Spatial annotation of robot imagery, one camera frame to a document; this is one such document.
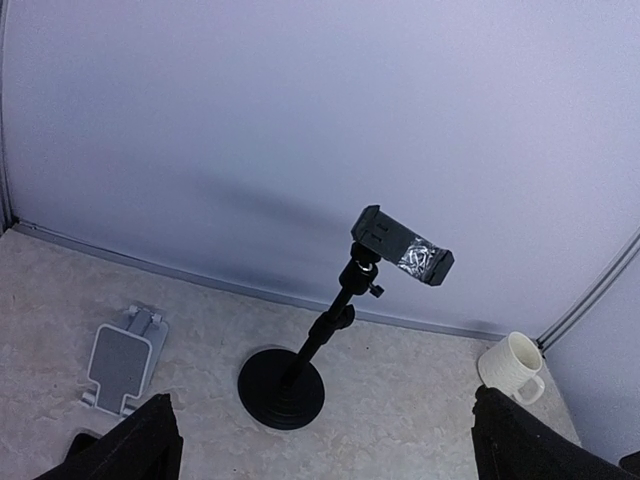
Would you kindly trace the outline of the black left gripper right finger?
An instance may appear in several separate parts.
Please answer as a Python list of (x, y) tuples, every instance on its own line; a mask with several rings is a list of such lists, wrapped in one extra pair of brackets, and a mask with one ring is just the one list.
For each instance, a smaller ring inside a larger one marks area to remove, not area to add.
[(500, 390), (475, 393), (471, 428), (480, 479), (637, 479), (546, 426)]

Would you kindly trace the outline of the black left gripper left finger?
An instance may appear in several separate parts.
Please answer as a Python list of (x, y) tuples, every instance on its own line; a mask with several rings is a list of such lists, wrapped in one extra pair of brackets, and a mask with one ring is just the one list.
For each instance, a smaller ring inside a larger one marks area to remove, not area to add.
[(156, 394), (101, 437), (77, 434), (41, 480), (177, 479), (184, 439), (168, 394)]

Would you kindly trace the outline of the black round-base phone stand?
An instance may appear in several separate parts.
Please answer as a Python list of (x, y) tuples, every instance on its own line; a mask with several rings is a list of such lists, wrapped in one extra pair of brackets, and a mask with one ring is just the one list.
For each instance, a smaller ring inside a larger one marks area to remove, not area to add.
[(280, 431), (309, 425), (321, 412), (325, 387), (312, 358), (333, 334), (349, 327), (356, 310), (351, 300), (367, 293), (378, 298), (378, 264), (387, 261), (430, 287), (441, 285), (455, 262), (439, 247), (384, 213), (378, 205), (363, 209), (351, 229), (350, 260), (339, 276), (340, 291), (311, 326), (297, 352), (259, 351), (239, 373), (237, 389), (245, 410), (260, 424)]

